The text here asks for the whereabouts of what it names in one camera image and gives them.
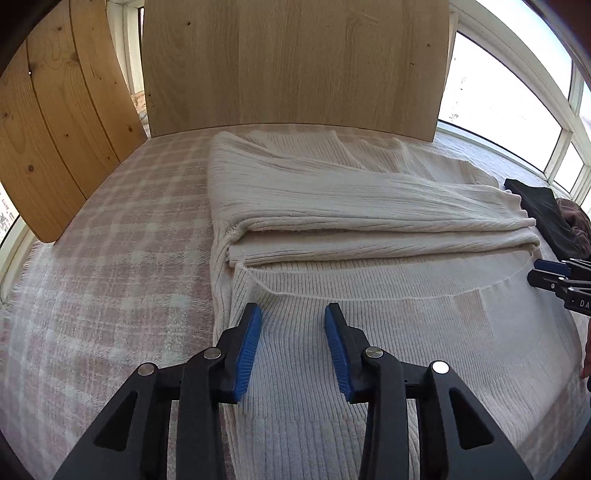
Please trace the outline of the person's right hand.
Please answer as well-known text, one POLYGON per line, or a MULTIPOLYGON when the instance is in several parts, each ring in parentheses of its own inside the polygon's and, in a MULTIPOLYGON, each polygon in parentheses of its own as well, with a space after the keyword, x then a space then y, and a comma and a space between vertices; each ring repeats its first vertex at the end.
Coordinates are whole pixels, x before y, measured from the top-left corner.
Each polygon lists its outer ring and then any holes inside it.
POLYGON ((586 379, 591 374, 591 321, 588 323, 587 335, 584 348, 583 366, 580 373, 581 379, 586 379))

